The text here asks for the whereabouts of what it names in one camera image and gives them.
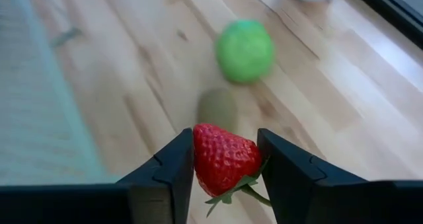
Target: red strawberry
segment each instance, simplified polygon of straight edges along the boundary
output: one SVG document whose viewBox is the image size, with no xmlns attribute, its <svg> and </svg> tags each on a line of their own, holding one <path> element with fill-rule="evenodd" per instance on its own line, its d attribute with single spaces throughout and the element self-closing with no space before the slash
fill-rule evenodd
<svg viewBox="0 0 423 224">
<path fill-rule="evenodd" d="M 194 126 L 194 167 L 200 186 L 212 197 L 252 176 L 262 159 L 253 141 L 211 124 Z"/>
</svg>

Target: strawberry stem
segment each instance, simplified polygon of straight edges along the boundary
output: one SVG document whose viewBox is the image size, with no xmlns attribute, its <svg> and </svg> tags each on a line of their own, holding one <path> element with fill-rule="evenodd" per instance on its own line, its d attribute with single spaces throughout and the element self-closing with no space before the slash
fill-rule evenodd
<svg viewBox="0 0 423 224">
<path fill-rule="evenodd" d="M 261 196 L 258 192 L 256 192 L 254 189 L 252 189 L 249 185 L 242 186 L 241 191 L 243 191 L 244 193 L 254 197 L 260 203 L 267 205 L 269 207 L 272 207 L 272 204 L 270 203 L 270 201 L 267 198 L 264 198 L 263 196 Z"/>
</svg>

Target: green apple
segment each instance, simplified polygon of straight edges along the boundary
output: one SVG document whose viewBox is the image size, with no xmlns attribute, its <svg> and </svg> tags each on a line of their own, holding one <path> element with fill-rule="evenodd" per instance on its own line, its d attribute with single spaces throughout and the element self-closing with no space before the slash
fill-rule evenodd
<svg viewBox="0 0 423 224">
<path fill-rule="evenodd" d="M 255 20 L 229 24 L 217 39 L 215 50 L 223 74 L 237 83 L 258 80 L 269 72 L 274 60 L 272 39 Z"/>
</svg>

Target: wood grain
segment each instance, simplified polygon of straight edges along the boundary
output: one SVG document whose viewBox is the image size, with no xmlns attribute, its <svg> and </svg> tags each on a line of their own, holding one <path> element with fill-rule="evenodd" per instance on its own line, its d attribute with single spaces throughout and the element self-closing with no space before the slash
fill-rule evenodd
<svg viewBox="0 0 423 224">
<path fill-rule="evenodd" d="M 111 172 L 126 174 L 195 124 L 199 96 L 226 88 L 237 133 L 269 128 L 370 180 L 423 178 L 423 53 L 360 0 L 32 0 Z M 221 75 L 213 41 L 236 19 L 259 20 L 277 49 L 253 85 Z M 259 192 L 266 193 L 261 184 Z M 206 219 L 194 181 L 191 223 L 275 223 L 242 194 Z"/>
</svg>

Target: table surface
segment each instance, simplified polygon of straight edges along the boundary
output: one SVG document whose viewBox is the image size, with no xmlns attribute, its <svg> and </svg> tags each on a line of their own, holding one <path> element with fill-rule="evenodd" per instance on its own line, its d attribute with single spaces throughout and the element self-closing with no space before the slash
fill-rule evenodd
<svg viewBox="0 0 423 224">
<path fill-rule="evenodd" d="M 71 24 L 82 32 L 56 53 L 113 173 L 192 126 L 199 96 L 224 87 L 239 135 L 268 128 L 370 180 L 423 178 L 423 53 L 360 0 L 32 2 L 51 39 Z M 236 19 L 262 22 L 276 46 L 271 73 L 253 85 L 228 83 L 214 58 L 213 41 Z M 275 222 L 243 194 L 206 219 L 207 199 L 194 180 L 189 222 Z"/>
</svg>

